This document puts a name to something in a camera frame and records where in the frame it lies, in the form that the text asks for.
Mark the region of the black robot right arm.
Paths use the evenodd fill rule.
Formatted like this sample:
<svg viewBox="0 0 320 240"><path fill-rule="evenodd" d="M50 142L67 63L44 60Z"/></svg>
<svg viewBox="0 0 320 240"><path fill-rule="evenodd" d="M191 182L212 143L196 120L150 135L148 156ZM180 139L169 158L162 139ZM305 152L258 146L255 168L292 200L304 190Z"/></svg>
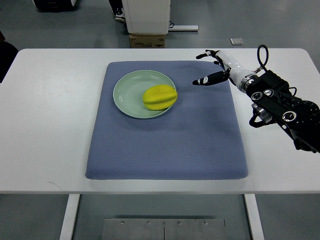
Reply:
<svg viewBox="0 0 320 240"><path fill-rule="evenodd" d="M245 93L252 100L252 118L249 125L254 128L278 124L293 140L297 150L318 153L320 151L320 108L308 100L296 97L297 88L266 69L268 48L261 44L257 48L257 60L264 70L261 76L247 81Z"/></svg>

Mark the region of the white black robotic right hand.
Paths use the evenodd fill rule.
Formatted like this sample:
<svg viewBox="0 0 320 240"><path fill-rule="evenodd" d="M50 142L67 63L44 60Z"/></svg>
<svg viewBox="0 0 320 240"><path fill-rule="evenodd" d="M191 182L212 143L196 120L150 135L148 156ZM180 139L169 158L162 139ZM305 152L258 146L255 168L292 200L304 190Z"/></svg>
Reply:
<svg viewBox="0 0 320 240"><path fill-rule="evenodd" d="M212 86L230 80L234 86L245 93L248 85L258 78L254 71L244 69L234 57L223 50L206 50L196 59L204 57L215 58L217 64L222 67L222 71L194 80L192 84L195 86Z"/></svg>

